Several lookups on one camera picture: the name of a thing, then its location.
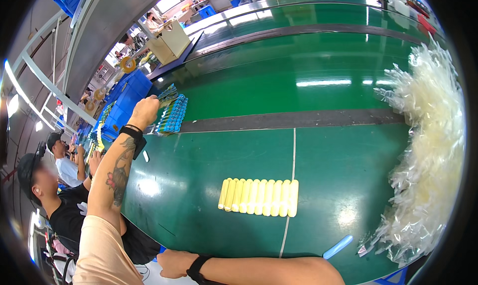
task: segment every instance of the hand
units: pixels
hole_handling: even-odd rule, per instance
[[[96,173],[96,170],[98,169],[99,163],[103,159],[104,155],[101,155],[101,152],[99,151],[93,151],[91,154],[91,157],[89,159],[89,165],[90,165],[90,172],[94,176]]]
[[[141,99],[133,109],[133,114],[128,121],[128,124],[134,125],[142,131],[148,125],[151,125],[157,118],[159,110],[159,100],[156,95]]]
[[[156,259],[158,260],[158,264],[163,268],[160,273],[162,277],[177,279],[187,276],[186,270],[191,267],[191,264],[193,264],[194,260],[198,257],[198,254],[168,249],[162,254],[158,254]]]
[[[78,152],[78,155],[84,156],[85,155],[85,149],[83,148],[83,145],[80,144],[78,148],[76,149],[76,152]]]

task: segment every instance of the black watch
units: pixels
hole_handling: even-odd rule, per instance
[[[136,149],[134,150],[133,154],[133,160],[136,160],[136,158],[140,155],[141,151],[143,148],[146,146],[146,139],[143,138],[143,132],[141,129],[138,127],[131,125],[131,124],[126,124],[125,126],[121,127],[119,130],[119,133],[126,133],[129,135],[131,138],[134,139],[134,144],[136,145]]]
[[[204,262],[207,260],[213,258],[214,256],[212,255],[207,255],[207,254],[199,254],[199,257],[194,260],[193,264],[191,264],[191,267],[186,270],[186,274],[193,279],[198,284],[201,285],[214,285],[214,284],[222,284],[214,281],[209,281],[204,278],[202,274],[199,273],[201,270],[201,267],[203,266]]]

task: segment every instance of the tattooed arm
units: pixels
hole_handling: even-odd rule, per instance
[[[144,130],[156,120],[159,100],[155,95],[137,103],[128,124]],[[134,139],[121,133],[98,166],[88,195],[87,215],[99,216],[120,232],[120,210],[136,149]]]

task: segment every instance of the plastic bag pile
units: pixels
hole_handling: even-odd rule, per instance
[[[374,88],[382,101],[405,116],[410,145],[390,175],[394,197],[359,256],[377,246],[376,254],[403,267],[437,245],[446,228],[460,184],[465,147],[465,113],[461,87],[448,51],[430,36],[412,49],[412,74],[394,64],[385,70],[392,90]]]

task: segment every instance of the green conveyor belt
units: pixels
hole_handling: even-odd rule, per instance
[[[208,36],[216,38],[208,43],[287,25],[364,25],[366,7],[303,5],[271,13],[211,33]],[[385,20],[387,29],[400,31],[379,10],[370,8],[369,14],[370,25],[383,27]],[[413,46],[359,33],[275,37],[187,62],[165,75],[161,86],[174,83],[189,98],[185,121],[384,109],[388,105],[374,97],[373,88],[386,87],[383,70],[393,63],[408,70]],[[218,210],[219,193],[228,177],[294,177],[300,183],[298,212],[288,222],[283,257],[322,255],[351,234],[354,241],[330,259],[346,284],[371,281],[398,269],[386,254],[359,258],[356,252],[359,239],[375,230],[393,196],[387,175],[407,146],[405,124],[148,135],[146,139],[150,161],[140,156],[133,162],[122,212],[167,248],[222,257],[278,257],[287,218]]]

